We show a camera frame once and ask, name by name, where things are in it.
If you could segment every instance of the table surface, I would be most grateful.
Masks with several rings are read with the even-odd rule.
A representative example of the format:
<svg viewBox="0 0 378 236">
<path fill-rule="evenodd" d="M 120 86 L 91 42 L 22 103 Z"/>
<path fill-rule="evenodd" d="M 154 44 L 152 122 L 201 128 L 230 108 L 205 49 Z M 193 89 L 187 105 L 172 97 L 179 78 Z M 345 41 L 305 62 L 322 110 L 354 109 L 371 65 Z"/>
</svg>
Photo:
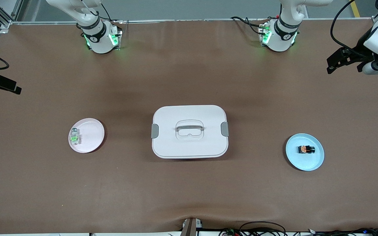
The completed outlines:
<svg viewBox="0 0 378 236">
<path fill-rule="evenodd" d="M 332 75 L 331 21 L 304 21 L 286 52 L 261 48 L 232 21 L 130 24 L 122 48 L 87 50 L 74 25 L 16 26 L 0 36 L 0 233 L 154 232 L 187 217 L 204 227 L 273 221 L 287 230 L 378 227 L 378 76 L 354 65 Z M 370 20 L 339 21 L 354 42 Z M 162 106 L 214 104 L 227 114 L 225 155 L 163 160 L 151 148 Z M 103 146 L 74 152 L 83 118 L 106 128 Z M 284 145 L 309 133 L 323 165 L 293 168 Z"/>
</svg>

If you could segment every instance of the blue plate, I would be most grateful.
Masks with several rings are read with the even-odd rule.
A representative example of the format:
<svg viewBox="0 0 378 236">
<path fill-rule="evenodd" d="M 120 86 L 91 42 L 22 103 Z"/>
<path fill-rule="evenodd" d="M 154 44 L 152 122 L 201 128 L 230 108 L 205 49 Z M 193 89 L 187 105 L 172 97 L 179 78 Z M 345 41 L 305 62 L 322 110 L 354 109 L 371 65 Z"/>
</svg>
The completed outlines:
<svg viewBox="0 0 378 236">
<path fill-rule="evenodd" d="M 303 145 L 315 147 L 315 153 L 299 153 L 298 147 Z M 298 133 L 291 136 L 285 146 L 285 152 L 291 164 L 305 171 L 319 168 L 325 158 L 325 152 L 319 140 L 307 133 Z"/>
</svg>

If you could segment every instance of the yellow tape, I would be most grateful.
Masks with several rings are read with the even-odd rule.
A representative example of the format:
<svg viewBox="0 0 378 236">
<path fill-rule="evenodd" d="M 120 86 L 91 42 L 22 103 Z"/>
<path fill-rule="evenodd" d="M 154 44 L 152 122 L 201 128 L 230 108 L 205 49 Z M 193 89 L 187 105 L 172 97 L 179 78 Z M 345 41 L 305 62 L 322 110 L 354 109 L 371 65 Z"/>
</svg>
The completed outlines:
<svg viewBox="0 0 378 236">
<path fill-rule="evenodd" d="M 360 13 L 358 12 L 358 8 L 357 8 L 357 5 L 355 4 L 355 2 L 351 3 L 351 8 L 352 8 L 352 12 L 354 13 L 354 17 L 360 17 Z"/>
</svg>

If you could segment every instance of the white plate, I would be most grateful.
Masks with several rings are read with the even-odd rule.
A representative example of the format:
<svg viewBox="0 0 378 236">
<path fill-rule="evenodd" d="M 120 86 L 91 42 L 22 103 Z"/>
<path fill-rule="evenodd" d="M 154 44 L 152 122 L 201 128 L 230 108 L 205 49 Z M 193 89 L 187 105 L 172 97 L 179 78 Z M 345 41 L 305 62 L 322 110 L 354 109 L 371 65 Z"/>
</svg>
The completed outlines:
<svg viewBox="0 0 378 236">
<path fill-rule="evenodd" d="M 315 153 L 298 153 L 298 147 L 303 145 L 315 147 Z M 291 164 L 305 171 L 319 168 L 325 158 L 325 152 L 319 140 L 307 133 L 298 133 L 291 136 L 285 146 L 285 152 Z"/>
<path fill-rule="evenodd" d="M 73 128 L 78 129 L 80 135 L 80 144 L 72 145 L 69 134 Z M 105 138 L 105 128 L 102 123 L 93 118 L 85 118 L 77 123 L 69 130 L 68 143 L 71 148 L 79 153 L 88 153 L 96 150 L 102 144 Z"/>
</svg>

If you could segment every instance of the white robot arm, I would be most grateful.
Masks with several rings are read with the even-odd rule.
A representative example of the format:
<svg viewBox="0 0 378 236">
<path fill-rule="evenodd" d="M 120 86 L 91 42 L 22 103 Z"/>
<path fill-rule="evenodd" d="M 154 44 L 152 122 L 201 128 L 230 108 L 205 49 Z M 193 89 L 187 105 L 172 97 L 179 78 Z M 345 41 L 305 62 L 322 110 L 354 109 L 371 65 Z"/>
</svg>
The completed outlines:
<svg viewBox="0 0 378 236">
<path fill-rule="evenodd" d="M 354 48 L 342 47 L 327 58 L 327 73 L 333 73 L 341 66 L 361 62 L 358 72 L 367 75 L 378 74 L 378 17 L 374 25 L 357 42 Z"/>
<path fill-rule="evenodd" d="M 304 19 L 301 5 L 326 6 L 333 0 L 280 0 L 282 5 L 278 19 L 265 23 L 267 27 L 261 30 L 261 43 L 276 52 L 286 51 L 297 35 L 297 29 Z"/>
<path fill-rule="evenodd" d="M 100 6 L 102 0 L 46 0 L 77 21 L 84 32 L 90 49 L 96 53 L 107 53 L 119 45 L 122 31 L 109 21 L 104 21 L 93 9 Z"/>
</svg>

